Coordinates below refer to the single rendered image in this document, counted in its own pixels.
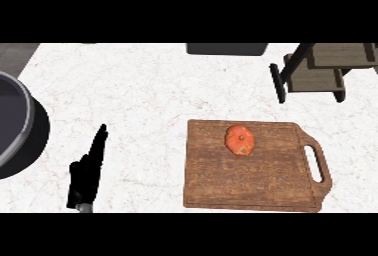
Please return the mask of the dark grey appliance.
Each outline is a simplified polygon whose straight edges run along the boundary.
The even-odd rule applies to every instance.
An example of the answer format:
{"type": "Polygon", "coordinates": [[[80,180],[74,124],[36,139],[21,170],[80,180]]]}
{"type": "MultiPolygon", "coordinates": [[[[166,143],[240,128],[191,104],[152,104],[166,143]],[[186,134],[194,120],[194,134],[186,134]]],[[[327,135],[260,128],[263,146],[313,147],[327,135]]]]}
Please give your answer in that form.
{"type": "Polygon", "coordinates": [[[188,43],[186,52],[197,55],[262,56],[268,43],[188,43]]]}

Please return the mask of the large grey pot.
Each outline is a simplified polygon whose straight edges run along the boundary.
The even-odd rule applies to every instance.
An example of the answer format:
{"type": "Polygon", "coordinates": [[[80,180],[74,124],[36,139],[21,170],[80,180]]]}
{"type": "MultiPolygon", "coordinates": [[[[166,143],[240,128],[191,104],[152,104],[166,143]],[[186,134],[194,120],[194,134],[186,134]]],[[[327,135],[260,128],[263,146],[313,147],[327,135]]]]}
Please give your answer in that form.
{"type": "Polygon", "coordinates": [[[23,82],[0,71],[0,180],[39,159],[51,133],[49,115],[23,82]]]}

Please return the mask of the brown wooden cutting board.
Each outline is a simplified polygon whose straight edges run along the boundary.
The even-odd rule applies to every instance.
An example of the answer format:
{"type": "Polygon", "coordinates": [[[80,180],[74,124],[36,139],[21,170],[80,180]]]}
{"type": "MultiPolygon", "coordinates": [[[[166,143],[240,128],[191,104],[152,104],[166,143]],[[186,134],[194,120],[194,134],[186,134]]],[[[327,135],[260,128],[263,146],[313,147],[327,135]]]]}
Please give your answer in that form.
{"type": "Polygon", "coordinates": [[[188,122],[183,205],[262,211],[316,212],[333,186],[321,145],[290,122],[244,125],[254,150],[235,155],[225,145],[234,121],[188,122]]]}

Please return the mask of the orange cupcake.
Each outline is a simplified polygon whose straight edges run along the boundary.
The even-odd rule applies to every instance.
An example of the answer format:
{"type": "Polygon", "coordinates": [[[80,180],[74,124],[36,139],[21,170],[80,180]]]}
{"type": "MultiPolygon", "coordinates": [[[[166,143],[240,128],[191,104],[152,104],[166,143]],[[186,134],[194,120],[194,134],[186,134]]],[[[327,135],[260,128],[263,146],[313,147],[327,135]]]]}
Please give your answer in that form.
{"type": "Polygon", "coordinates": [[[225,145],[237,156],[248,156],[254,150],[254,134],[247,126],[234,125],[226,130],[225,145]]]}

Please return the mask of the dark tiered basket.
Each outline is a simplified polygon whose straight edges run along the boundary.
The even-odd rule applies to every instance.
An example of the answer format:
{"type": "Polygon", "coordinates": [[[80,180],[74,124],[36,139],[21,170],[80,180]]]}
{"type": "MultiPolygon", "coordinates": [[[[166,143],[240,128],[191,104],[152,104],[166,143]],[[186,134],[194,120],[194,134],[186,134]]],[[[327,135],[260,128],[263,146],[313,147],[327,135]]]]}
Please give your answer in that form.
{"type": "Polygon", "coordinates": [[[284,62],[284,70],[269,66],[279,102],[288,93],[331,92],[341,103],[347,73],[378,68],[378,43],[302,43],[284,62]]]}

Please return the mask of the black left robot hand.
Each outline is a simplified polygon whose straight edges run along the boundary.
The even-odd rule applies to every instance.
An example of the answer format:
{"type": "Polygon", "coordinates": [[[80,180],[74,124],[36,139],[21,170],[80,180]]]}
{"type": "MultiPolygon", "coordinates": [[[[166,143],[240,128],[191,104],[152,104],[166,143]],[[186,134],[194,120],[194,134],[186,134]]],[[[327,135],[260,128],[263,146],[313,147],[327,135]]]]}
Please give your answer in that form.
{"type": "Polygon", "coordinates": [[[89,153],[83,155],[79,161],[70,164],[71,182],[67,202],[70,209],[76,209],[76,206],[82,203],[93,205],[101,181],[107,139],[107,125],[102,124],[95,135],[89,153]]]}

